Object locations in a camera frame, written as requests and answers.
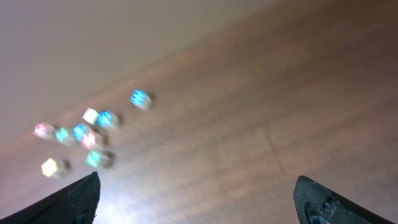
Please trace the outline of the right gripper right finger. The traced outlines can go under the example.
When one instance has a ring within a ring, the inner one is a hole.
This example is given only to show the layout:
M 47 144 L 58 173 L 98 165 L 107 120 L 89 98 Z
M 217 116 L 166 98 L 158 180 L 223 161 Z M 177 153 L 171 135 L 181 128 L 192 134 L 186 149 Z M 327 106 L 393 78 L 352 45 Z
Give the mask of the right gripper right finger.
M 293 199 L 300 224 L 394 224 L 304 175 Z

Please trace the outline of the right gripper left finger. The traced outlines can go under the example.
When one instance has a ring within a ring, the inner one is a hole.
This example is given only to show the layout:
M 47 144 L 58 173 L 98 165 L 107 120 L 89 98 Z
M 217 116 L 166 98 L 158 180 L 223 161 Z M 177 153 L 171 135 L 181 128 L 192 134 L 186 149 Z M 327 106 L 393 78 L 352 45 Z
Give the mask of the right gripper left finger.
M 1 219 L 1 224 L 92 224 L 100 200 L 97 172 Z

